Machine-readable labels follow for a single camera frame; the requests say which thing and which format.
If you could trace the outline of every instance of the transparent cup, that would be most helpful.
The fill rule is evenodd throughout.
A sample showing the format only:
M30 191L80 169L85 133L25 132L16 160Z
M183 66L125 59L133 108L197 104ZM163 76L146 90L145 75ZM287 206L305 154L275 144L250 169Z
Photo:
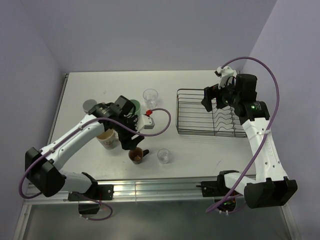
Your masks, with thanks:
M154 89L147 89L143 92L145 105L148 109L154 109L157 106L158 92Z
M162 164L167 164L172 158L172 154L168 149L160 149L158 151L157 157Z

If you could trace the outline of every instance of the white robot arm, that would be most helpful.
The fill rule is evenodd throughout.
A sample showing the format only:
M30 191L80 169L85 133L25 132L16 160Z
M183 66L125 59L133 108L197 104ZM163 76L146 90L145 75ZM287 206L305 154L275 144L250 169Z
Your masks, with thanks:
M134 150L144 137L135 135L128 130L119 127L114 122L139 132L142 129L153 129L155 123L147 115L130 115L133 103L120 96L115 103L99 103L95 105L89 114L62 137L43 147L40 151L31 148L25 155L25 168L48 153L45 158L35 165L27 175L27 178L46 197L51 197L58 191L78 192L91 197L97 187L97 181L89 174L66 172L62 170L65 163L87 144L91 139L112 128L118 132L119 141L124 150ZM108 118L110 121L97 121L99 118Z
M244 195L250 208L283 206L297 191L298 186L295 180L288 179L271 131L267 130L270 115L266 104L256 100L257 77L251 74L238 74L234 77L234 71L229 66L219 67L215 74L220 78L220 83L204 89L201 103L206 110L212 111L212 99L216 99L218 109L233 107L254 155L266 135L265 143L255 159L256 179L244 176L235 191ZM231 189L240 176L238 171L222 171L217 185Z

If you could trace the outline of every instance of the black clamp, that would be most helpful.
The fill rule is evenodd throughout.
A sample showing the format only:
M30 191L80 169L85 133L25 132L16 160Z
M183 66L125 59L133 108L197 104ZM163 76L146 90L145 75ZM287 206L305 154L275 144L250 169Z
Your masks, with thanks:
M92 184L92 188L90 187L87 192L83 195L97 201L110 201L114 196L114 185L112 184L98 184L97 181ZM79 201L87 201L87 198L84 198L81 195L77 195L74 193L69 193L68 201L70 202L79 202ZM81 215L89 215L89 214L97 214L100 209L99 203L79 203L78 211Z
M229 192L229 188L226 187L225 175L231 173L239 173L236 170L221 171L216 178L216 181L202 181L201 185L196 187L201 188L202 197L221 197Z

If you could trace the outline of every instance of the zip tie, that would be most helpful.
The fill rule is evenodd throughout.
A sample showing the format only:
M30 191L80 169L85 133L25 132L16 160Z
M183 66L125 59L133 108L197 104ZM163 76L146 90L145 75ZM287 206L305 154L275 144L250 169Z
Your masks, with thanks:
M257 132L256 134L258 134L258 135L265 135L265 134L270 134L271 133L271 130L269 129L269 130L265 130L265 131L262 131L262 132Z

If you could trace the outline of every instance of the gray wall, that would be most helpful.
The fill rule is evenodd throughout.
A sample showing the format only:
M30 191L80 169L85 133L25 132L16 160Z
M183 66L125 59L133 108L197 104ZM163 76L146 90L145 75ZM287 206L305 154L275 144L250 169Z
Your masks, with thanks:
M276 0L21 2L66 72L92 72L207 70L247 56Z
M25 152L48 139L62 74L18 0L1 0L0 34L0 239L8 240L23 202Z
M278 0L251 53L278 79L280 108L272 126L279 157L298 191L289 205L303 239L319 239L320 207L320 1ZM268 73L248 61L244 72L257 74L258 96L275 105Z

